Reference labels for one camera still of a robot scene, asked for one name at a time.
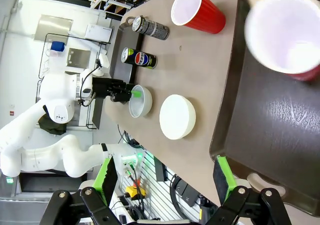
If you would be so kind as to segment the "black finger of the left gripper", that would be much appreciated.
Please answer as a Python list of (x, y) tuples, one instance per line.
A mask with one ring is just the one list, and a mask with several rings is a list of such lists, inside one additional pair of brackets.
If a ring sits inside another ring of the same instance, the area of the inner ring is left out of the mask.
[(113, 93), (110, 96), (110, 100), (114, 103), (120, 102), (120, 103), (127, 103), (132, 97), (132, 94), (129, 93)]

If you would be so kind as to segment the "black robot controller box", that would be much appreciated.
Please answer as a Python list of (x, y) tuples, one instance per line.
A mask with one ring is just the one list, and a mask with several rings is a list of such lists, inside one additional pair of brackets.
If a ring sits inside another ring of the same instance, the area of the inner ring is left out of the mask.
[(88, 174), (70, 177), (62, 171), (58, 171), (58, 173), (22, 172), (18, 178), (21, 191), (25, 193), (53, 193), (57, 190), (76, 192), (81, 183), (87, 180)]

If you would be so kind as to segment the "grey metal box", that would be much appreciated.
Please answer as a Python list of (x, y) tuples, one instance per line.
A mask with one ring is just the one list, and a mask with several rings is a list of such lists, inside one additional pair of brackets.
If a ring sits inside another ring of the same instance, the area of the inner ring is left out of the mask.
[(69, 48), (67, 55), (67, 66), (73, 68), (86, 69), (91, 56), (90, 50)]

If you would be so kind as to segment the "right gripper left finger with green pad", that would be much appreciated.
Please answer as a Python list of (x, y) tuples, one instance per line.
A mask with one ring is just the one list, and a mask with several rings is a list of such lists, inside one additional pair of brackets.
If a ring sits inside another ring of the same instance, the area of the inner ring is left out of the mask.
[(91, 218), (94, 225), (118, 225), (118, 218), (109, 208), (117, 180), (111, 157), (103, 162), (93, 185), (73, 194), (55, 191), (48, 202), (48, 225), (78, 225), (83, 218)]

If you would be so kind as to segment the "red plastic cup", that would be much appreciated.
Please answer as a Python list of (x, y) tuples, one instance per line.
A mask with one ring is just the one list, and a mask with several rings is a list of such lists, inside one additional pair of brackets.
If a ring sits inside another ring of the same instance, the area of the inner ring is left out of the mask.
[(198, 31), (218, 34), (226, 25), (226, 16), (210, 0), (174, 0), (172, 22)]
[(320, 1), (248, 0), (246, 45), (266, 68), (300, 81), (320, 75)]

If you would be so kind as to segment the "black Pepsi can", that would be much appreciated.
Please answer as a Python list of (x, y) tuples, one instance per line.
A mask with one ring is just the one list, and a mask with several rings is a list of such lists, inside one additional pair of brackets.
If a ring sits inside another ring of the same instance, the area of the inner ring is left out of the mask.
[(157, 57), (153, 54), (125, 47), (121, 53), (121, 62), (147, 69), (157, 66)]

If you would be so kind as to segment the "dark green cloth bag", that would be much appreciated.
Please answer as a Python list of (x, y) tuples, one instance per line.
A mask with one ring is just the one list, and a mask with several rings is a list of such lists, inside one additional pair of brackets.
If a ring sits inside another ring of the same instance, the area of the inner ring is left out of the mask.
[(52, 135), (61, 136), (65, 134), (67, 131), (67, 124), (54, 122), (49, 116), (47, 107), (44, 105), (42, 108), (45, 114), (38, 120), (39, 127)]

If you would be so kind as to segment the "black mounting bracket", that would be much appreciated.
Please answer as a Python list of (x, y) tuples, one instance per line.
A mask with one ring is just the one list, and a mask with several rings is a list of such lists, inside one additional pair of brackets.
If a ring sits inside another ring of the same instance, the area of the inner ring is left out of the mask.
[(177, 176), (174, 181), (174, 189), (178, 192), (178, 194), (188, 204), (189, 207), (193, 207), (196, 204), (200, 193), (179, 176)]

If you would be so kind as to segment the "blue box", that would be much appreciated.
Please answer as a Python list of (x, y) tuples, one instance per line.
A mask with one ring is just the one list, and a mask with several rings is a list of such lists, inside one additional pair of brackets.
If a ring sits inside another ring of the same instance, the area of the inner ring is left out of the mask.
[(50, 49), (56, 52), (63, 52), (65, 50), (65, 43), (62, 41), (52, 41)]

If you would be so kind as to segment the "black power brick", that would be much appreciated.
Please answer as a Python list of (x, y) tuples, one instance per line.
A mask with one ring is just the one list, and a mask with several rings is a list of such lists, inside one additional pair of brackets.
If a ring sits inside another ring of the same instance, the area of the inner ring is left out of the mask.
[(168, 180), (167, 167), (157, 158), (153, 157), (154, 169), (157, 182), (166, 182)]

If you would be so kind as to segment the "yellow emergency stop button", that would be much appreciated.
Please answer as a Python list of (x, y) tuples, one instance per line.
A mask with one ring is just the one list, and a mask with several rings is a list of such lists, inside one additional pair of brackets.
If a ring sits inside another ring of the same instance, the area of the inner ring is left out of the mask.
[(136, 180), (136, 182), (137, 182), (137, 184), (139, 186), (141, 195), (138, 194), (138, 189), (137, 189), (137, 186), (135, 184), (133, 184), (131, 186), (127, 186), (125, 188), (125, 190), (124, 190), (124, 196), (126, 198), (129, 198), (131, 201), (144, 199), (146, 197), (146, 191), (140, 186), (141, 185), (140, 179)]

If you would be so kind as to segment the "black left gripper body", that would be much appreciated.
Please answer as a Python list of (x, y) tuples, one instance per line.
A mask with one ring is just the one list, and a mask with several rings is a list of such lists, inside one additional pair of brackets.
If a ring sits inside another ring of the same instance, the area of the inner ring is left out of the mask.
[(93, 77), (92, 78), (92, 89), (95, 94), (95, 99), (105, 99), (107, 96), (110, 97), (112, 102), (119, 102), (120, 80), (114, 78), (104, 77)]

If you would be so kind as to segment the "steel wall plate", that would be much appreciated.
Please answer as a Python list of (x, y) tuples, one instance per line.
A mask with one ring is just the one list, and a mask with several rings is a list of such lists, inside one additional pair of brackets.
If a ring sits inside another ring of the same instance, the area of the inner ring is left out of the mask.
[(66, 36), (69, 34), (73, 24), (72, 19), (56, 17), (42, 14), (34, 34), (34, 40), (52, 40), (55, 37)]

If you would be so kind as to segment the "opaque white bowl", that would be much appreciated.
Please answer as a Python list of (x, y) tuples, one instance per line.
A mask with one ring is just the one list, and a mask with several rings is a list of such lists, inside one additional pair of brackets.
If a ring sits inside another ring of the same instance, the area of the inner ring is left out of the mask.
[(195, 123), (195, 108), (184, 96), (172, 94), (164, 100), (159, 112), (159, 124), (168, 139), (182, 139), (193, 130)]

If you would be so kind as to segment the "translucent white bowl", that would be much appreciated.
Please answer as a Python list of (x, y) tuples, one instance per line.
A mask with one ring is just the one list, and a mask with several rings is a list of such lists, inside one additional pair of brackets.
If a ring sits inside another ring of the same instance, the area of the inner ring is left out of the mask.
[(151, 92), (139, 84), (135, 85), (134, 91), (142, 93), (141, 97), (131, 97), (128, 102), (128, 108), (130, 115), (133, 118), (139, 118), (146, 116), (152, 108), (153, 98)]

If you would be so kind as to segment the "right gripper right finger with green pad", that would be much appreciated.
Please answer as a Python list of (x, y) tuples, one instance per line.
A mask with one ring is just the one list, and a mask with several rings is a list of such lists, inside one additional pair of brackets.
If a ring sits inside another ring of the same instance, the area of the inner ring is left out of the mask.
[(221, 206), (212, 216), (212, 225), (237, 225), (240, 218), (249, 218), (253, 225), (292, 225), (279, 192), (238, 185), (226, 157), (216, 157), (213, 180)]

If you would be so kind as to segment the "white flat box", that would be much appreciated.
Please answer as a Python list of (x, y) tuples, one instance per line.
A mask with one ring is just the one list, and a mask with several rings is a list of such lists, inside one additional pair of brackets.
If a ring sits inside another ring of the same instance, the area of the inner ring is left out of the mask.
[(108, 43), (111, 39), (113, 29), (97, 24), (88, 24), (84, 37), (86, 39)]

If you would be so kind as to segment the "grey patterned drink can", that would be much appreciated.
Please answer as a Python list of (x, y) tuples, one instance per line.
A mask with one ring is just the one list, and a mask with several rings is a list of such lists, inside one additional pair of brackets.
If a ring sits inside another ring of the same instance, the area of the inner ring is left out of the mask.
[(168, 26), (161, 23), (149, 20), (144, 16), (137, 16), (132, 23), (132, 30), (134, 32), (150, 36), (159, 40), (166, 40), (170, 34)]

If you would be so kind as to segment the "finger of the left gripper with green tip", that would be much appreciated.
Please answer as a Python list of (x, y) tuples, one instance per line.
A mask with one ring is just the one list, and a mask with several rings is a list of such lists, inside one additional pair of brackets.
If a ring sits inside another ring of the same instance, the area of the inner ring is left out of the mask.
[(142, 93), (140, 91), (135, 91), (134, 86), (135, 85), (132, 83), (125, 83), (120, 85), (120, 94), (125, 98), (140, 98), (142, 96)]

